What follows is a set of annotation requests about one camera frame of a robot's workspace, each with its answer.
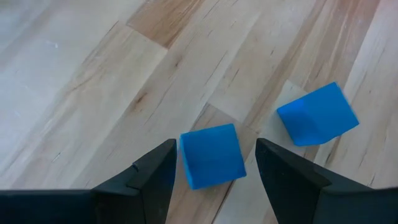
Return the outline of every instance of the blue cube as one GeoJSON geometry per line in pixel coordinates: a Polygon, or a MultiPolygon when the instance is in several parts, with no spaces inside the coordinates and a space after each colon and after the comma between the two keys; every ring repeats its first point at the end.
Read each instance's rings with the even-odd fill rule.
{"type": "Polygon", "coordinates": [[[277,112],[296,146],[326,143],[359,124],[335,82],[281,106],[277,112]]]}
{"type": "Polygon", "coordinates": [[[185,173],[192,189],[246,176],[233,124],[181,134],[185,173]]]}

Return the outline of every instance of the wooden floor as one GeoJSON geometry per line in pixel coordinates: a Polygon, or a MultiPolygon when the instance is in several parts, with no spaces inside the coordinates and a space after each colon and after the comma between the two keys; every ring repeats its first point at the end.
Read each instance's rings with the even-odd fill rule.
{"type": "Polygon", "coordinates": [[[187,185],[167,223],[276,223],[266,137],[362,184],[398,185],[398,1],[0,2],[0,187],[90,188],[180,133],[234,123],[248,176],[187,185]],[[361,124],[292,145],[275,109],[337,81],[361,124]]]}

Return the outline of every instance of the blue block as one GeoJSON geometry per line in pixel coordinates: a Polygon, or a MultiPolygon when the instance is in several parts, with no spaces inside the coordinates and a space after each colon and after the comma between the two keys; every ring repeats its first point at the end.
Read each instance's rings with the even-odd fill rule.
{"type": "Polygon", "coordinates": [[[323,144],[359,124],[335,82],[281,106],[277,112],[296,146],[323,144]]]}
{"type": "Polygon", "coordinates": [[[192,189],[246,176],[233,124],[181,134],[185,173],[192,189]]]}

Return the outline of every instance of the foam block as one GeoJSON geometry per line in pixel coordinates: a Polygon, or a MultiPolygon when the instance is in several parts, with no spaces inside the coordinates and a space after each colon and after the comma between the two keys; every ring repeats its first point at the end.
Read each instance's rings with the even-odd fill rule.
{"type": "Polygon", "coordinates": [[[281,106],[277,113],[297,146],[326,143],[359,124],[335,82],[281,106]]]}
{"type": "Polygon", "coordinates": [[[181,134],[185,173],[192,189],[246,176],[233,124],[181,134]]]}

